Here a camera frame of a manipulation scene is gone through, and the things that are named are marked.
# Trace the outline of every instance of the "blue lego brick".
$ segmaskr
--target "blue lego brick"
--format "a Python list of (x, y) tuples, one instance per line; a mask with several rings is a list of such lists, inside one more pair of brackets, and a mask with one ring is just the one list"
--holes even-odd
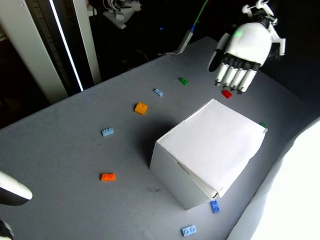
[(183, 229), (181, 229), (181, 231), (182, 231), (182, 234), (184, 237), (197, 232), (195, 225), (191, 225), (186, 228), (183, 228)]
[(216, 200), (211, 201), (210, 204), (211, 204), (212, 211), (214, 214), (220, 212), (220, 207), (219, 207), (218, 202)]
[(155, 90), (153, 90), (159, 97), (162, 97), (164, 95), (164, 93), (159, 89), (156, 88)]
[(102, 130), (101, 133), (102, 133), (102, 135), (104, 137), (106, 137), (106, 136), (109, 136), (111, 134), (114, 134), (115, 132), (114, 132), (114, 129), (112, 127), (109, 127), (107, 129)]

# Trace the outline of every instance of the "white box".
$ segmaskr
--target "white box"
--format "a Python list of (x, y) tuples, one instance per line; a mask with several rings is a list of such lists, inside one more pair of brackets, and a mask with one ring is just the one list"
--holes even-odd
[(267, 130), (212, 99), (156, 141), (150, 170), (191, 209), (225, 194)]

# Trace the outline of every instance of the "table surface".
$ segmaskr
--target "table surface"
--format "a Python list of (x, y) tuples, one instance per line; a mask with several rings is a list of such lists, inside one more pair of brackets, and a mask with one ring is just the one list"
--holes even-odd
[[(203, 38), (0, 130), (0, 170), (33, 192), (25, 205), (0, 206), (17, 239), (175, 240), (190, 225), (190, 240), (225, 239), (293, 136), (303, 104), (262, 72), (247, 93), (226, 99), (207, 71), (216, 45)], [(209, 203), (184, 210), (149, 170), (155, 141), (211, 98), (269, 128), (217, 214)], [(148, 105), (144, 116), (134, 112), (138, 102)], [(103, 137), (105, 128), (114, 134)], [(101, 173), (116, 181), (100, 181)]]

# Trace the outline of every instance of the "box lid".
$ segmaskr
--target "box lid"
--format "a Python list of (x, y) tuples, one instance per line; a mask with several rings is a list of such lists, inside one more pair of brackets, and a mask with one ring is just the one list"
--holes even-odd
[(210, 100), (157, 143), (222, 197), (257, 153), (267, 129)]

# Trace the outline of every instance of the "white robotic hand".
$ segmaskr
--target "white robotic hand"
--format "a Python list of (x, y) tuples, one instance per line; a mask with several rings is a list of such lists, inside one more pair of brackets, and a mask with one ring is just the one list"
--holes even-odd
[[(252, 8), (257, 8), (253, 15)], [(272, 43), (280, 43), (279, 55), (285, 54), (286, 39), (280, 38), (274, 29), (278, 19), (266, 2), (259, 0), (256, 5), (242, 8), (252, 22), (239, 26), (233, 35), (225, 33), (213, 53), (208, 70), (213, 72), (220, 63), (215, 84), (237, 89), (238, 93), (247, 91), (259, 67), (271, 50)]]

